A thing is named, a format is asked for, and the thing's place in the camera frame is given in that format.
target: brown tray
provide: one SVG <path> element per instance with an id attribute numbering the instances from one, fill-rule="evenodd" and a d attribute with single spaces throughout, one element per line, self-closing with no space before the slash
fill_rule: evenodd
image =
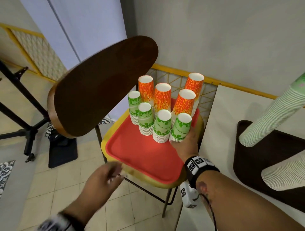
<path id="1" fill-rule="evenodd" d="M 251 124 L 241 120 L 237 124 L 233 169 L 245 185 L 305 212 L 305 187 L 275 191 L 261 177 L 261 171 L 305 149 L 305 140 L 274 130 L 253 147 L 243 146 L 238 137 Z"/>

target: patterned rug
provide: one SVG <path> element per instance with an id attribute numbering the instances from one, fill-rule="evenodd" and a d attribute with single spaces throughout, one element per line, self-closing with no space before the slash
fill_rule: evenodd
<path id="1" fill-rule="evenodd" d="M 113 121 L 112 121 L 112 120 L 109 120 L 109 119 L 104 118 L 104 119 L 102 119 L 102 121 L 101 121 L 101 122 L 99 122 L 99 125 L 101 125 L 101 124 L 105 124 L 105 123 L 113 123 Z M 45 137 L 50 136 L 51 131 L 52 131 L 53 129 L 54 129 L 54 126 L 53 126 L 53 124 L 50 122 L 50 123 L 48 124 L 47 130 L 46 130 L 46 132 L 45 132 Z"/>
<path id="2" fill-rule="evenodd" d="M 9 175 L 12 172 L 14 167 L 15 160 L 4 162 L 0 164 L 0 198 L 4 191 L 4 187 L 6 185 L 7 180 L 9 179 Z"/>

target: orange paper cup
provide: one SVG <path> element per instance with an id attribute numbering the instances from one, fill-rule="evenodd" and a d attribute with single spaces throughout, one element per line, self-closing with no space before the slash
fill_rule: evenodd
<path id="1" fill-rule="evenodd" d="M 172 124 L 175 123 L 177 115 L 187 113 L 191 115 L 196 94 L 192 90 L 183 89 L 179 92 L 175 106 L 172 111 Z"/>
<path id="2" fill-rule="evenodd" d="M 188 79 L 186 80 L 184 89 L 189 89 L 195 92 L 196 94 L 195 101 L 199 99 L 203 81 L 204 81 L 204 76 L 202 74 L 190 73 L 188 75 Z"/>
<path id="3" fill-rule="evenodd" d="M 162 109 L 171 111 L 170 100 L 171 100 L 171 86 L 166 83 L 157 84 L 155 89 L 155 99 L 154 99 L 155 113 L 157 113 Z"/>
<path id="4" fill-rule="evenodd" d="M 142 102 L 150 103 L 153 106 L 154 85 L 151 76 L 143 75 L 139 78 L 139 92 L 141 93 Z"/>

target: cable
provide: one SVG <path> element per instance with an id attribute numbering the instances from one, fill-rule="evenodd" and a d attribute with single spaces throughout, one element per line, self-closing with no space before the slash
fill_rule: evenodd
<path id="1" fill-rule="evenodd" d="M 208 205 L 209 205 L 209 207 L 210 207 L 210 210 L 211 210 L 211 213 L 212 213 L 212 217 L 213 217 L 213 222 L 214 222 L 215 231 L 217 231 L 217 227 L 216 227 L 216 220 L 215 220 L 215 216 L 214 216 L 214 212 L 213 212 L 212 206 L 211 206 L 211 204 L 210 204 L 210 202 L 209 202 L 208 198 L 207 198 L 205 195 L 203 195 L 203 194 L 201 194 L 201 193 L 199 193 L 199 195 L 200 195 L 200 196 L 203 196 L 203 197 L 204 197 L 204 199 L 206 200 L 206 202 L 208 203 Z"/>

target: red tray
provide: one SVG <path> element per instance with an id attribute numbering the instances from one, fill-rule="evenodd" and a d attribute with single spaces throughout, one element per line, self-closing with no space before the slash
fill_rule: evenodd
<path id="1" fill-rule="evenodd" d="M 171 99 L 173 109 L 175 99 Z M 199 116 L 197 108 L 192 119 L 195 127 Z M 122 163 L 163 183 L 171 184 L 178 180 L 183 162 L 176 150 L 167 141 L 159 144 L 153 136 L 144 136 L 139 127 L 131 122 L 128 116 L 106 144 L 106 152 Z"/>

